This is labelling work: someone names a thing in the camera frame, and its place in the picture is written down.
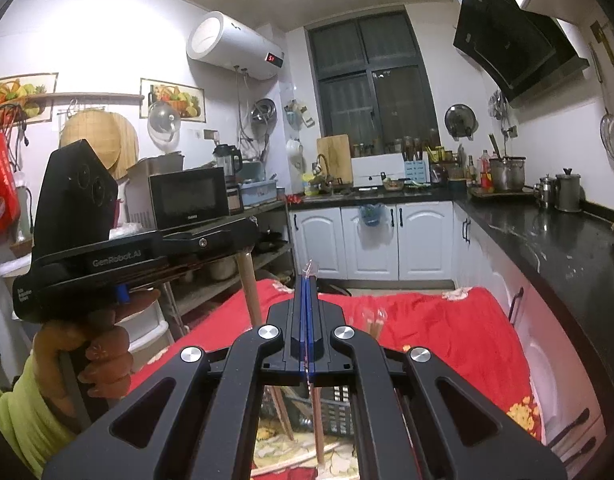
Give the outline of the left hand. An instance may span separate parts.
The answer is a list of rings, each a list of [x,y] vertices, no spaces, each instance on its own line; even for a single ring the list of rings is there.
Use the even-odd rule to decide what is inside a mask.
[[[119,322],[150,307],[156,289],[139,290],[124,304],[95,310],[82,322],[52,320],[34,336],[32,367],[52,411],[77,420],[84,400],[119,400],[130,387],[130,339]]]

